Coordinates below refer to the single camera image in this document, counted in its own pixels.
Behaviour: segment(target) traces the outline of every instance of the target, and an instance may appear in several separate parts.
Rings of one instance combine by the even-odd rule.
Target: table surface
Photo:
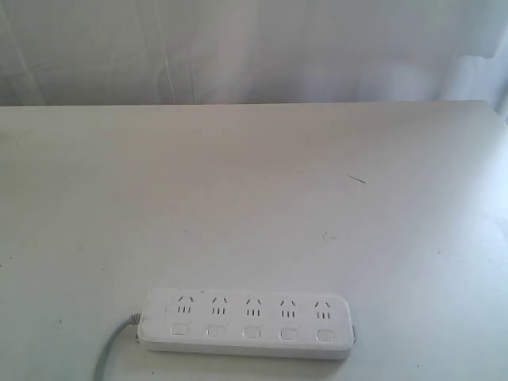
[[[508,128],[483,102],[0,109],[0,369],[88,380],[152,287],[340,294],[343,362],[147,352],[122,380],[506,379]]]

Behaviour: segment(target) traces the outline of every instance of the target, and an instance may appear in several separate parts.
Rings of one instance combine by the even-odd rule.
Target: power cord
[[[114,341],[117,339],[118,335],[121,331],[123,331],[129,325],[137,325],[140,322],[141,314],[132,314],[130,317],[123,321],[114,331],[111,333],[110,338],[104,344],[102,348],[101,355],[97,360],[97,365],[95,366],[94,373],[94,381],[102,381],[104,378],[104,371],[106,370],[106,364],[108,362],[108,357],[110,356],[111,347],[113,346]]]

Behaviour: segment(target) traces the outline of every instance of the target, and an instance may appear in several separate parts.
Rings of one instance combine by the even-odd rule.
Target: power strip
[[[348,303],[313,294],[156,289],[137,328],[152,351],[345,359]]]

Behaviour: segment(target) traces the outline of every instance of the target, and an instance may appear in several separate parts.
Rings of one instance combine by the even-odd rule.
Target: switch
[[[333,331],[329,329],[319,329],[317,331],[317,340],[318,341],[333,341],[335,339],[335,335]]]
[[[223,337],[224,336],[224,326],[223,325],[209,325],[206,330],[208,336],[210,337]]]
[[[260,327],[247,327],[244,329],[244,336],[248,339],[259,339],[261,337]]]
[[[283,340],[294,340],[296,339],[296,329],[282,328],[280,330],[280,338]]]
[[[189,326],[183,323],[175,323],[171,332],[174,335],[187,335],[187,332],[189,332]]]

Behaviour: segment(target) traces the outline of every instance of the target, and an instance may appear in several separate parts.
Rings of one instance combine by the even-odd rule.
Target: white table
[[[128,329],[107,379],[506,379],[508,128],[483,102],[2,108],[0,264],[5,380],[90,379],[152,287],[337,293],[358,341],[274,360]]]

